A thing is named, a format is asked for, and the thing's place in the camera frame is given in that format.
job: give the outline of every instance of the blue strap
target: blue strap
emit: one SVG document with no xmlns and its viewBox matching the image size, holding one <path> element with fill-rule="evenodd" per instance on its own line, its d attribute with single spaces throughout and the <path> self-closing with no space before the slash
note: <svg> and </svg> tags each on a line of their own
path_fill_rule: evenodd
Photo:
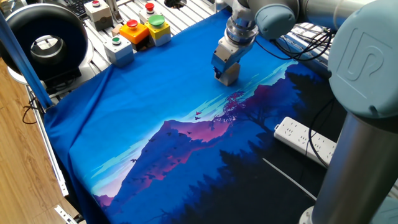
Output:
<svg viewBox="0 0 398 224">
<path fill-rule="evenodd" d="M 0 13 L 0 40 L 7 49 L 19 71 L 23 74 L 29 86 L 35 93 L 44 109 L 52 106 L 51 99 L 37 77 L 32 65 L 29 63 L 24 51 L 8 26 L 4 16 Z"/>
</svg>

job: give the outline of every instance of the blue cloth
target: blue cloth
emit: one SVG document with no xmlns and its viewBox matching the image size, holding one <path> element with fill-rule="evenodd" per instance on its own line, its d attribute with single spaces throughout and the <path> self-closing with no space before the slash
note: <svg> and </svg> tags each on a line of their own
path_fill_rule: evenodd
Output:
<svg viewBox="0 0 398 224">
<path fill-rule="evenodd" d="M 228 215 L 231 223 L 264 215 L 290 222 L 313 204 L 261 158 L 277 159 L 295 179 L 308 169 L 303 185 L 319 190 L 322 168 L 303 164 L 272 130 L 285 116 L 309 125 L 306 101 L 323 104 L 328 85 L 257 45 L 234 85 L 216 81 L 210 60 L 229 16 L 219 12 L 124 68 L 110 66 L 47 111 L 47 134 L 88 223 L 103 223 L 103 213 L 111 223 L 210 223 L 237 209 L 217 211 L 235 202 L 244 206 L 232 212 L 238 217 Z M 319 94 L 307 97 L 309 86 Z M 232 192 L 243 195 L 230 202 Z M 291 215 L 257 211 L 264 206 L 287 206 Z"/>
</svg>

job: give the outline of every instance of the white power strip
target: white power strip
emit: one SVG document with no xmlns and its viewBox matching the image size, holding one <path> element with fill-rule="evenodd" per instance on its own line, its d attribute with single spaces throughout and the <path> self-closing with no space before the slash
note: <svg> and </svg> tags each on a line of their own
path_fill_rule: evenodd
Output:
<svg viewBox="0 0 398 224">
<path fill-rule="evenodd" d="M 275 127 L 274 137 L 323 166 L 308 142 L 309 128 L 286 117 Z M 312 130 L 312 143 L 319 156 L 328 165 L 335 152 L 336 143 Z"/>
</svg>

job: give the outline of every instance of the green button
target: green button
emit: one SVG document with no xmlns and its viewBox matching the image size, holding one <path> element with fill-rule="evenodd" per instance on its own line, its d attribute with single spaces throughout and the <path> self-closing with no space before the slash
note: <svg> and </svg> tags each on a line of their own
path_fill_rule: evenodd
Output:
<svg viewBox="0 0 398 224">
<path fill-rule="evenodd" d="M 152 26 L 160 26 L 164 23 L 164 16 L 154 15 L 148 19 L 148 22 Z"/>
</svg>

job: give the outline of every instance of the red button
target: red button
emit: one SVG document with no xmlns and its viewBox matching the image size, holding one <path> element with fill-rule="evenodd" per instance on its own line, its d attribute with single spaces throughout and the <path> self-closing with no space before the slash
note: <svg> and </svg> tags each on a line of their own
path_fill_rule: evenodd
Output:
<svg viewBox="0 0 398 224">
<path fill-rule="evenodd" d="M 92 3 L 93 3 L 94 7 L 100 6 L 100 2 L 99 1 L 93 1 Z"/>
<path fill-rule="evenodd" d="M 134 28 L 138 25 L 138 22 L 135 19 L 131 19 L 127 21 L 127 26 L 130 28 Z"/>
<path fill-rule="evenodd" d="M 154 5 L 153 3 L 147 3 L 147 4 L 145 5 L 145 8 L 147 8 L 147 10 L 151 12 L 151 11 L 154 10 L 155 5 Z"/>
</svg>

